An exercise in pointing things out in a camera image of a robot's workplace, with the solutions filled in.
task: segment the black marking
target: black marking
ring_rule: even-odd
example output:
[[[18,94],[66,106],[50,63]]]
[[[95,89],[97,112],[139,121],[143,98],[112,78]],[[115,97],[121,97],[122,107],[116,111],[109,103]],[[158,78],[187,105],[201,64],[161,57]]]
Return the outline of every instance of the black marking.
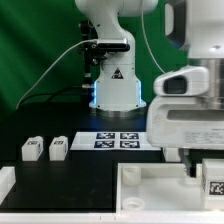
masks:
[[[112,79],[124,79],[119,68],[117,68],[116,71],[114,72]]]
[[[114,148],[114,141],[96,141],[94,148],[97,149]]]
[[[54,145],[63,145],[64,141],[55,141]]]
[[[139,139],[138,133],[120,133],[120,139]]]
[[[40,144],[38,144],[38,154],[41,153],[41,148],[40,148]]]
[[[97,133],[96,139],[115,139],[115,133]]]
[[[203,174],[203,176],[202,176],[202,187],[203,187],[203,189],[204,189],[204,191],[205,191],[205,187],[206,187],[206,179],[205,179],[204,174]]]
[[[209,195],[224,196],[224,182],[210,182]]]
[[[139,141],[120,141],[120,148],[124,149],[139,149]]]
[[[27,143],[27,145],[36,145],[37,144],[37,141],[29,141],[28,143]]]

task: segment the white cable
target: white cable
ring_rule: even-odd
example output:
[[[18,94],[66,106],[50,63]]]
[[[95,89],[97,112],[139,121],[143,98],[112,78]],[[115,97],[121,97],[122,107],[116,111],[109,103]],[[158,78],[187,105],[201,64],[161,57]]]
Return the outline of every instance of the white cable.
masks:
[[[97,39],[93,39],[93,40],[85,40],[85,41],[81,41],[78,44],[70,47],[68,50],[66,50],[45,72],[44,74],[37,80],[37,82],[21,97],[21,99],[19,100],[19,102],[17,103],[16,109],[19,108],[19,105],[21,103],[21,101],[41,82],[41,80],[51,71],[51,69],[71,50],[75,49],[76,47],[78,47],[81,44],[84,43],[89,43],[89,42],[96,42]]]
[[[148,51],[149,51],[149,54],[151,55],[152,57],[152,60],[154,61],[154,63],[156,64],[157,68],[162,72],[162,73],[166,73],[161,67],[160,65],[158,64],[157,60],[155,59],[153,53],[152,53],[152,50],[149,46],[149,43],[148,43],[148,40],[147,40],[147,37],[146,37],[146,32],[145,32],[145,23],[144,23],[144,13],[143,13],[143,1],[141,1],[141,9],[142,9],[142,15],[141,15],[141,21],[142,21],[142,32],[143,32],[143,36],[144,36],[144,40],[145,40],[145,44],[148,48]]]

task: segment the blue light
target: blue light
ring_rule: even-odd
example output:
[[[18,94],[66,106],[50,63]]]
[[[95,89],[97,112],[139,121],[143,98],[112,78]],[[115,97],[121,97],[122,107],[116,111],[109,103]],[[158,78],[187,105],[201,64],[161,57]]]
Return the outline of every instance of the blue light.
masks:
[[[139,85],[139,104],[143,103],[142,100],[142,83],[140,81],[138,81],[138,85]]]
[[[96,105],[96,81],[94,82],[93,104]]]

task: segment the warning label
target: warning label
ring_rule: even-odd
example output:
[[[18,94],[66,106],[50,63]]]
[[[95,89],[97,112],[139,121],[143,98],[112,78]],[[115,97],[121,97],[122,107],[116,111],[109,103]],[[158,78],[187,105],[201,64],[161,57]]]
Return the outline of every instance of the warning label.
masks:
[[[116,71],[114,72],[112,79],[124,79],[119,68],[117,68]]]
[[[224,132],[185,132],[186,143],[224,144]]]

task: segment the black cable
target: black cable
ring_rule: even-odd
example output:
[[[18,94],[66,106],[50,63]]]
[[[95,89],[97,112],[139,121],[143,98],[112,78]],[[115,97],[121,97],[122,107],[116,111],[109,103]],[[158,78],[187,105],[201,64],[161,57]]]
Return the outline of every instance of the black cable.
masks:
[[[79,94],[60,94],[58,92],[61,92],[63,93],[64,91],[68,91],[68,90],[71,90],[71,89],[74,89],[74,86],[73,87],[67,87],[67,88],[64,88],[62,90],[59,90],[57,91],[56,93],[39,93],[39,94],[34,94],[34,95],[31,95],[31,96],[27,96],[26,98],[24,98],[20,104],[18,105],[18,108],[20,108],[27,100],[29,99],[32,99],[32,98],[35,98],[35,97],[39,97],[39,96],[50,96],[50,98],[52,96],[54,96],[53,98],[57,97],[57,96],[75,96],[75,95],[87,95],[87,94],[82,94],[82,93],[79,93]]]
[[[64,89],[61,89],[57,92],[55,92],[54,94],[52,94],[52,96],[50,96],[46,102],[51,102],[55,97],[57,97],[58,95],[60,95],[61,93],[64,93],[64,92],[67,92],[69,90],[72,90],[72,89],[83,89],[82,86],[70,86],[70,87],[66,87]]]

